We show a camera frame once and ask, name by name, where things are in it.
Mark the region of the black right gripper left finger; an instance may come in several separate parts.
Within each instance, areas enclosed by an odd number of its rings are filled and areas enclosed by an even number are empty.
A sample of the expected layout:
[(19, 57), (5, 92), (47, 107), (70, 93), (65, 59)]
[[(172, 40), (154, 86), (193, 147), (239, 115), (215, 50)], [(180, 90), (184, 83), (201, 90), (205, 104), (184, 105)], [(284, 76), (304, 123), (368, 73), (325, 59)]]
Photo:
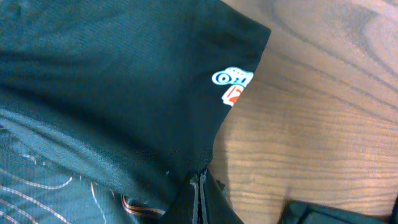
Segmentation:
[(199, 193), (198, 175), (187, 177), (177, 198), (158, 224), (198, 224)]

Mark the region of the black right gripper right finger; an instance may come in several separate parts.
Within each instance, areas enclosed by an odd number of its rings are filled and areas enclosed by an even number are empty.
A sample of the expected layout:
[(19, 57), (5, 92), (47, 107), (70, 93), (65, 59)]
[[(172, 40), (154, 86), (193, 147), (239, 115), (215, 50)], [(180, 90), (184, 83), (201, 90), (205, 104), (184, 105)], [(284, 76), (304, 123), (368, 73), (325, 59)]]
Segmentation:
[(203, 224), (243, 224), (208, 169), (200, 174), (200, 205)]

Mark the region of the black printed cycling jersey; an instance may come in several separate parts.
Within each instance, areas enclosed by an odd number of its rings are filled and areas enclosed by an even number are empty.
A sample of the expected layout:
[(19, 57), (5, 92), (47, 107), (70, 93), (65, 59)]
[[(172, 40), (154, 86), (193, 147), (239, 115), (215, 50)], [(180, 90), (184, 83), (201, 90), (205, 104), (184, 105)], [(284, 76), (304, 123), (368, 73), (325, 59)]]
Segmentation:
[(270, 34), (223, 1), (2, 0), (1, 222), (158, 223)]

